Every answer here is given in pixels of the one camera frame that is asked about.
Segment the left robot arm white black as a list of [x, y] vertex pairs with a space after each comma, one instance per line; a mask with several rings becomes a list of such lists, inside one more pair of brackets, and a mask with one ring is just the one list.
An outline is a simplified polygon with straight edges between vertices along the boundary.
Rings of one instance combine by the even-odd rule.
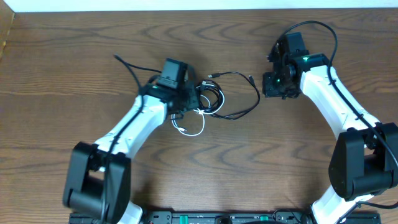
[[63, 205], [96, 223], [139, 223], [143, 209], [130, 200], [131, 161], [168, 115], [192, 110], [198, 101], [193, 81], [178, 88], [146, 84], [109, 133], [73, 148]]

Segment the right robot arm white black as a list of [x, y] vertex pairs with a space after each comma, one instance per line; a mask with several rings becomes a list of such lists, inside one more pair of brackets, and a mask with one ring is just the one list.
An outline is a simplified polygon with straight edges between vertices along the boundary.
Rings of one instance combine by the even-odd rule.
[[370, 199], [397, 187], [397, 125], [368, 113], [338, 78], [332, 61], [307, 50], [269, 54], [266, 97], [307, 96], [336, 138], [328, 167], [330, 186], [301, 223], [344, 223]]

